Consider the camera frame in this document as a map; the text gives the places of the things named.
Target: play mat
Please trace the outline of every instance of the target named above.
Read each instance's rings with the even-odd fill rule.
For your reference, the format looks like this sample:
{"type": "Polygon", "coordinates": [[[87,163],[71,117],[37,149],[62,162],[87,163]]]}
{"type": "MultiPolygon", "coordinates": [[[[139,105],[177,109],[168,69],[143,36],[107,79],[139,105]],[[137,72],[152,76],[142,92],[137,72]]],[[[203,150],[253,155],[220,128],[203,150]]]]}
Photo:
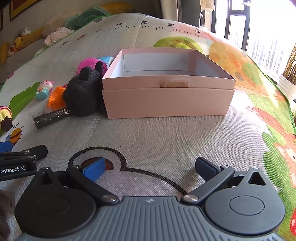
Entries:
{"type": "MultiPolygon", "coordinates": [[[[286,207],[279,234],[296,240],[296,143],[289,104],[278,88],[241,49],[196,27],[125,13],[97,19],[53,45],[10,75],[0,93],[9,106],[14,128],[10,140],[17,152],[45,144],[49,153],[38,168],[67,168],[70,157],[93,148],[74,164],[103,156],[106,171],[97,183],[123,195],[176,195],[203,184],[194,168],[198,156],[235,170],[259,166],[286,207]],[[236,79],[226,116],[193,116],[109,120],[106,115],[69,117],[37,130],[32,113],[44,109],[35,92],[40,82],[66,84],[88,57],[116,56],[123,48],[180,47],[197,49],[236,79]]],[[[33,177],[0,183],[18,200],[33,177]]],[[[21,231],[9,220],[12,240],[21,231]]]]}

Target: pink toy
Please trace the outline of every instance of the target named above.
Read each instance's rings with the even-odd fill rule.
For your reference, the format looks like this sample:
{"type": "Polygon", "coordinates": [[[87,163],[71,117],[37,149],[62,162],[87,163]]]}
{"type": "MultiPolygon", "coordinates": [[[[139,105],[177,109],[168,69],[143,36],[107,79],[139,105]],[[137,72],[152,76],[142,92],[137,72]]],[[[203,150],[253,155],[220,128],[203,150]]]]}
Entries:
{"type": "MultiPolygon", "coordinates": [[[[83,60],[79,66],[78,66],[78,70],[76,72],[76,74],[80,74],[80,71],[82,70],[82,68],[84,67],[90,67],[92,70],[94,70],[95,66],[96,66],[96,63],[99,62],[101,60],[97,60],[96,58],[87,58],[85,60],[83,60]]],[[[103,62],[103,72],[102,74],[104,75],[107,71],[107,65],[104,61],[101,61],[103,62]]]]}
{"type": "Polygon", "coordinates": [[[38,89],[47,88],[49,93],[52,91],[54,81],[45,80],[41,82],[38,89]]]}

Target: gray gripper base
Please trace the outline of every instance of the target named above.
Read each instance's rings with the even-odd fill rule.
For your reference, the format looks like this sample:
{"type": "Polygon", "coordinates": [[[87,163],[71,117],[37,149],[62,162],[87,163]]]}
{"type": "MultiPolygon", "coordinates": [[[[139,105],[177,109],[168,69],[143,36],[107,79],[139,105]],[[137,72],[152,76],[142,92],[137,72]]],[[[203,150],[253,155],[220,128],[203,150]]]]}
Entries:
{"type": "Polygon", "coordinates": [[[284,241],[278,234],[238,237],[207,222],[196,206],[179,203],[176,197],[124,197],[114,206],[102,207],[81,231],[56,239],[22,234],[18,241],[284,241]]]}

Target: open pink box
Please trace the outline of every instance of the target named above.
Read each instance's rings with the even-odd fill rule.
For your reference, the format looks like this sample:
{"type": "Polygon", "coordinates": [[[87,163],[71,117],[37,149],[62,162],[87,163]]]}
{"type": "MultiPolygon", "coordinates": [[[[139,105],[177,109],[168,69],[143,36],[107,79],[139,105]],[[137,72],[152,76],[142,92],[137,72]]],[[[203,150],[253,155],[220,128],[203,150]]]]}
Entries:
{"type": "Polygon", "coordinates": [[[103,79],[109,119],[226,115],[235,79],[197,50],[123,49],[103,79]]]}

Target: bee illustration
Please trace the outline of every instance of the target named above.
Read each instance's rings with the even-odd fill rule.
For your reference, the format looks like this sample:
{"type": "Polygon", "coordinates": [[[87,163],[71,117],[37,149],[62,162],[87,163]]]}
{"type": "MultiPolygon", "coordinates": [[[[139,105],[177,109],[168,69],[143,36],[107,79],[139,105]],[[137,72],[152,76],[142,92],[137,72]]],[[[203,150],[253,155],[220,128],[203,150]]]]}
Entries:
{"type": "Polygon", "coordinates": [[[11,135],[6,137],[6,140],[10,141],[13,144],[13,146],[15,146],[15,144],[18,142],[18,140],[21,139],[20,136],[22,135],[23,126],[20,128],[19,127],[17,128],[18,124],[19,123],[17,123],[16,125],[13,126],[11,135]]]}

